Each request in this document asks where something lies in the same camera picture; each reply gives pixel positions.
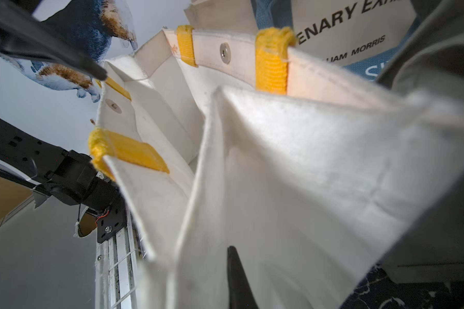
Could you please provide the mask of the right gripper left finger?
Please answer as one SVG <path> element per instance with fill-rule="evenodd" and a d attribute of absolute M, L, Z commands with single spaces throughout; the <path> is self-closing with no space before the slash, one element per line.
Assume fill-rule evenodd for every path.
<path fill-rule="evenodd" d="M 104 81 L 107 72 L 93 59 L 32 16 L 40 1 L 0 1 L 0 55 L 46 61 Z"/>

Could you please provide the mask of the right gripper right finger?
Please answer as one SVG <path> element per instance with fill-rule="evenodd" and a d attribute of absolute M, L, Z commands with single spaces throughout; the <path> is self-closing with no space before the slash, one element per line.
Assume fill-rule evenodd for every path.
<path fill-rule="evenodd" d="M 247 280 L 246 273 L 234 246 L 227 249 L 227 277 L 229 290 L 229 308 L 255 308 L 258 305 L 253 296 L 250 284 Z"/>

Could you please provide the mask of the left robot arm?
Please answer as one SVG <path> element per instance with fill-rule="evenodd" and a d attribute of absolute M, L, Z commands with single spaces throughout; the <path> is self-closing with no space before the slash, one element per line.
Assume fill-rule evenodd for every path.
<path fill-rule="evenodd" d="M 0 177 L 97 214 L 124 205 L 117 187 L 97 177 L 88 155 L 51 145 L 2 119 Z"/>

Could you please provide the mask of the cream canvas bag with photo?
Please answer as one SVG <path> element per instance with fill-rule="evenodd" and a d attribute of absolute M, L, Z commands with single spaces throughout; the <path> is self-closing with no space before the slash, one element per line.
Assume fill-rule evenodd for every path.
<path fill-rule="evenodd" d="M 229 246 L 260 308 L 339 307 L 425 211 L 403 186 L 419 110 L 217 90 L 190 188 L 139 180 L 143 307 L 227 308 Z"/>

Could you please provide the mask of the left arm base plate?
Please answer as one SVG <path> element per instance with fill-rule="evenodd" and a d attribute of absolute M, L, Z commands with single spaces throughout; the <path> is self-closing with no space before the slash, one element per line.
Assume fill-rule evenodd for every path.
<path fill-rule="evenodd" d="M 99 244 L 114 237 L 127 226 L 126 203 L 123 197 L 118 197 L 106 211 L 96 217 L 97 242 Z"/>

